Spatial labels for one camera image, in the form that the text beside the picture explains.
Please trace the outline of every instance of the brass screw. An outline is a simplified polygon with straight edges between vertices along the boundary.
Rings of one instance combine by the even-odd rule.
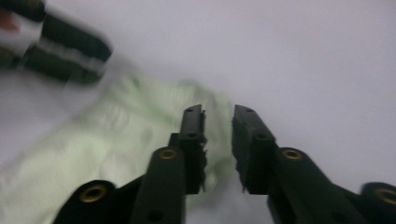
[[[165,149],[161,151],[160,158],[164,160],[172,160],[177,153],[173,149]]]
[[[375,194],[384,202],[396,205],[396,192],[390,189],[376,189]]]
[[[79,195],[79,199],[84,203],[94,203],[99,201],[107,194],[107,188],[104,185],[91,186]]]
[[[290,160],[299,161],[303,158],[303,155],[300,152],[293,149],[284,150],[282,153],[283,156]]]

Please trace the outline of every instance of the black plastic part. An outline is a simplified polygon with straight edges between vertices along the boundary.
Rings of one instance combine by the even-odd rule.
[[[297,223],[368,223],[302,151],[287,147],[277,150],[274,170]]]
[[[381,224],[380,222],[372,221],[376,216],[375,211],[370,207],[370,205],[365,200],[363,200],[363,198],[360,195],[355,194],[347,189],[343,189],[339,186],[336,187],[369,223]]]
[[[289,199],[277,181],[273,181],[268,195],[268,207],[276,224],[296,223],[296,214]]]
[[[31,21],[43,21],[45,6],[39,0],[1,0],[0,7],[16,12]]]
[[[50,14],[44,19],[41,36],[103,62],[111,55],[111,49],[102,39]]]
[[[361,190],[372,223],[396,223],[396,188],[385,183],[368,183]]]
[[[120,189],[103,180],[84,184],[64,204],[53,224],[128,223],[143,178],[140,176]],[[106,187],[106,196],[97,202],[84,203],[80,199],[81,193],[98,185]]]
[[[84,203],[80,196],[83,191],[102,186],[106,189],[106,195],[92,203]],[[111,214],[111,202],[114,199],[115,187],[112,183],[104,180],[94,180],[79,187],[70,199],[64,204],[53,224],[106,224]]]
[[[233,155],[244,189],[268,194],[276,140],[252,109],[236,105],[233,117]]]
[[[14,68],[19,59],[9,50],[0,46],[0,68]]]
[[[169,142],[169,146],[178,147],[184,152],[187,194],[197,194],[205,182],[204,124],[205,111],[202,111],[201,105],[185,109],[180,133],[173,133]]]
[[[130,224],[184,223],[185,174],[183,151],[156,150],[134,203]]]
[[[62,82],[70,80],[80,84],[92,84],[101,78],[96,72],[87,70],[77,63],[61,59],[57,55],[48,53],[36,46],[29,48],[22,60],[25,68]]]

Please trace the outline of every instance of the crumpled cloth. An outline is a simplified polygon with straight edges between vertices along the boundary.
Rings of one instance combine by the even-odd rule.
[[[208,165],[205,193],[188,198],[196,202],[233,167],[228,98],[192,81],[131,73],[0,171],[0,223],[51,223],[80,185],[103,179],[119,188],[141,176],[151,153],[179,132],[183,110],[199,104],[206,111]]]

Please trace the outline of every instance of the towel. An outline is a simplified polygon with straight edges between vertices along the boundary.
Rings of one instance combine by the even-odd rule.
[[[199,202],[233,167],[230,101],[193,81],[131,72],[0,171],[0,223],[50,224],[80,185],[102,179],[119,188],[141,176],[191,105],[206,111],[205,193],[187,204]]]

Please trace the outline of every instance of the white table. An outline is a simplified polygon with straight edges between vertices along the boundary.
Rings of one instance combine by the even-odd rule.
[[[195,79],[254,108],[282,147],[334,183],[396,185],[396,4],[384,1],[49,0],[108,36],[109,67]],[[0,167],[90,104],[97,88],[0,74]],[[188,223],[271,223],[236,174]]]

